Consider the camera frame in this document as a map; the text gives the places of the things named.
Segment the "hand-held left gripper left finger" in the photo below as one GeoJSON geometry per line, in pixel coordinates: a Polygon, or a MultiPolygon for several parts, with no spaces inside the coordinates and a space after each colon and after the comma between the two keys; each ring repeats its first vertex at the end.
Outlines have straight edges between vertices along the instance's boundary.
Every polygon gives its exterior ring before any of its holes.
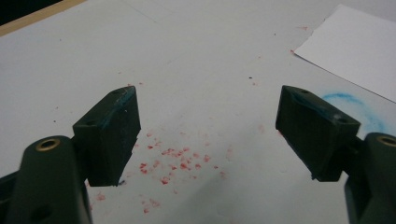
{"type": "Polygon", "coordinates": [[[73,125],[73,142],[92,187],[119,184],[140,130],[135,86],[111,91],[73,125]]]}

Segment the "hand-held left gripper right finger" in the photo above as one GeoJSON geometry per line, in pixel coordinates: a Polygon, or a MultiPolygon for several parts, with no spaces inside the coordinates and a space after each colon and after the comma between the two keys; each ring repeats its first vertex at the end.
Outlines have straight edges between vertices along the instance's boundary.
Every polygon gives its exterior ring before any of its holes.
{"type": "Polygon", "coordinates": [[[335,182],[361,124],[314,93],[284,85],[276,129],[320,182],[335,182]]]}

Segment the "scatter of red crumbs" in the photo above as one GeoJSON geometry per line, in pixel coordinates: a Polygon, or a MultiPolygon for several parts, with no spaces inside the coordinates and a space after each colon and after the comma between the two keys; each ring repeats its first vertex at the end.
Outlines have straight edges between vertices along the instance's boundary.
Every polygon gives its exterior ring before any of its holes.
{"type": "Polygon", "coordinates": [[[143,129],[120,186],[94,191],[95,218],[123,223],[259,214],[265,205],[263,84],[246,77],[165,90],[136,86],[143,129]]]}

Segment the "white paper sheet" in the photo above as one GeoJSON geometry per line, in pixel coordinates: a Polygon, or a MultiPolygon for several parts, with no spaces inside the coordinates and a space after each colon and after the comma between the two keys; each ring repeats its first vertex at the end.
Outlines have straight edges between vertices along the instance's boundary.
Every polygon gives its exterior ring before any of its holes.
{"type": "Polygon", "coordinates": [[[396,22],[339,5],[294,53],[396,103],[396,22]]]}

